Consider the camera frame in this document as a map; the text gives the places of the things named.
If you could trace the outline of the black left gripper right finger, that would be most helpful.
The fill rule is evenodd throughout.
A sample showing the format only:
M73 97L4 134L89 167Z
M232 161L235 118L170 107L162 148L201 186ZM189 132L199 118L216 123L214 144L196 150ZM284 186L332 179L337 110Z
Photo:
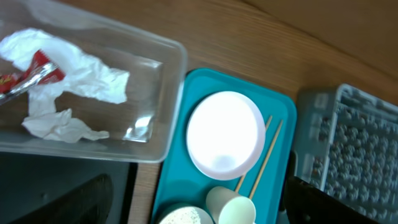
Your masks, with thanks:
M292 224L377 224L296 176L287 179L284 205Z

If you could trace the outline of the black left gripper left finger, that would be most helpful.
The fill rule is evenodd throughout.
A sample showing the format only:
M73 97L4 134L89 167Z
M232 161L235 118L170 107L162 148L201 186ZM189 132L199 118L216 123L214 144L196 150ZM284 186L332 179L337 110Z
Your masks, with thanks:
M99 224L106 223L113 202L113 183L100 174L12 224Z

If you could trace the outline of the cream paper cup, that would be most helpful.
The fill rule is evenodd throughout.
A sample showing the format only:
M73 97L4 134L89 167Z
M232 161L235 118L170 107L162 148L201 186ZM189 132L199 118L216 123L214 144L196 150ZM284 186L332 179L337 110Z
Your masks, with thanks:
M217 224L254 224L256 208L252 200L225 187L212 188L206 207Z

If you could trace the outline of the grey bowl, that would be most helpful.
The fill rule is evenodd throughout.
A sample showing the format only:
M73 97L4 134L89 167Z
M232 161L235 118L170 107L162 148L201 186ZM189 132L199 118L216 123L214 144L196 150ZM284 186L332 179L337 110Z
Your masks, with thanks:
M187 203L176 203L159 215L156 224L214 224L214 222L204 209Z

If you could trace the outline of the white napkin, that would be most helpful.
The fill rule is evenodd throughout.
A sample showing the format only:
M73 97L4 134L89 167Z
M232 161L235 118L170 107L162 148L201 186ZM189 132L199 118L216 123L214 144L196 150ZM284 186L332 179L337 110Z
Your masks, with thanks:
M124 103L130 73L110 68L98 57L39 29L23 29L1 41L1 58L12 62L19 70L27 70L39 50L60 67L65 78L53 84L37 85L28 91L29 115L24 118L23 127L35 137L67 143L108 138L107 131L94 131L82 120L74 118L71 109L58 112L55 99L70 92L107 103Z

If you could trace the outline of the red snack wrapper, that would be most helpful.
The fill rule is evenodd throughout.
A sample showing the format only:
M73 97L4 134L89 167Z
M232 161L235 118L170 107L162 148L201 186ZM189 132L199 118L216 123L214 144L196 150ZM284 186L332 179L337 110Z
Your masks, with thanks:
M26 71L1 74L1 105L37 85L60 82L65 76L54 61L50 60L42 50L38 50Z

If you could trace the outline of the grey dishwasher rack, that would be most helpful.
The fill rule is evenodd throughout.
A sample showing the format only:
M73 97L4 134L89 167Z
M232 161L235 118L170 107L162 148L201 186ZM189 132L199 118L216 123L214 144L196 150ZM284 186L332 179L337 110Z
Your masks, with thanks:
M348 84L297 98L294 174L380 223L397 223L397 106Z

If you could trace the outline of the black plastic tray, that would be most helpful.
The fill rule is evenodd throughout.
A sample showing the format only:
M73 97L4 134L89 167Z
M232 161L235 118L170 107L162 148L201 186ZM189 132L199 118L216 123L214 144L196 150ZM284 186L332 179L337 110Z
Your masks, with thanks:
M127 223L137 165L128 162L1 153L1 223L10 223L107 174L113 202L107 223Z

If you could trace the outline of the right wooden chopstick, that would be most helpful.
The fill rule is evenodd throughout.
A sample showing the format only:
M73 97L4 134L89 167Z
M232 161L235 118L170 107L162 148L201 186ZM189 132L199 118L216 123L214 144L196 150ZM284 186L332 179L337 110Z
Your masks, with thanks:
M273 149L274 149L274 146L276 144L276 141L277 141L277 139L279 137L280 130L282 129L282 126L283 126L283 122L284 122L283 120L280 120L279 125L277 127L277 130L276 130L276 132L275 132L275 134L274 134L274 136L272 138L272 141L271 141L271 144L270 144L270 146L268 148L267 154L266 154L266 156L265 156L265 158L263 160L262 166L261 166L261 168L260 168L260 170L259 170L259 172L257 174L257 177L256 177L256 180L254 182L254 185L253 185L253 187L252 187L252 189L250 191L250 194L249 194L249 199L250 200L253 199L254 194L256 193L257 187L258 187L258 185L259 185L259 183L261 181L261 178L262 178L262 175L264 173L264 170L265 170L265 168L267 166L267 163L268 163L269 158L270 158L270 156L271 156L271 154L273 152Z

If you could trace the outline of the teal serving tray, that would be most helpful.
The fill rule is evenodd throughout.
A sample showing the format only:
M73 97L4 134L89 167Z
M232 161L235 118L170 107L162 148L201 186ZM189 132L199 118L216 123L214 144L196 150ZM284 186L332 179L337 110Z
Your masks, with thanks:
M297 122L297 109L293 100L286 95L246 80L209 68L198 68L189 72L185 79L177 126L170 151L162 165L151 223L156 223L159 215L167 207L176 203L188 203L205 208L205 197L213 187L223 186L231 190L236 187L237 179L215 180L201 173L190 159L185 142L187 121L192 110L204 97L218 91L236 91L246 95L257 104L264 119L271 121L266 134L264 151L259 161L245 177L239 190L241 195L249 195L279 122L284 121L252 199L256 206L256 223L277 221L285 170Z

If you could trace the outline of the pile of white rice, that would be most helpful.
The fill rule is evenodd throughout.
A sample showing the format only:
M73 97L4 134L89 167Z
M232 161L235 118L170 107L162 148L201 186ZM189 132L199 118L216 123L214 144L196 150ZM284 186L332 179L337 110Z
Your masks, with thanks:
M213 220L201 208L182 207L168 213L159 224L213 224Z

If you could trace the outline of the large white plate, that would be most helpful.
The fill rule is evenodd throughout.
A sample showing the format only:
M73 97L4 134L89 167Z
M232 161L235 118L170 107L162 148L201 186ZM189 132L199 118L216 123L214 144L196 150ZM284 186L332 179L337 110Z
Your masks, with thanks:
M186 128L188 154L196 168L215 180L246 174L259 160L266 124L257 105L244 94L219 91L205 97Z

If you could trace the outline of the clear plastic storage bin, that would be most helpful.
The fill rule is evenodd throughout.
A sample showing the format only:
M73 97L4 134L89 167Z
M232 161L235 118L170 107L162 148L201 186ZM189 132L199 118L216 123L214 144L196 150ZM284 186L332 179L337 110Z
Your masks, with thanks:
M187 69L187 51L174 40L57 1L3 1L1 36L36 28L63 38L106 65L130 73L119 105L64 93L61 110L110 137L65 143L36 138L21 125L27 95L1 106L1 150L124 162L161 162L172 140Z

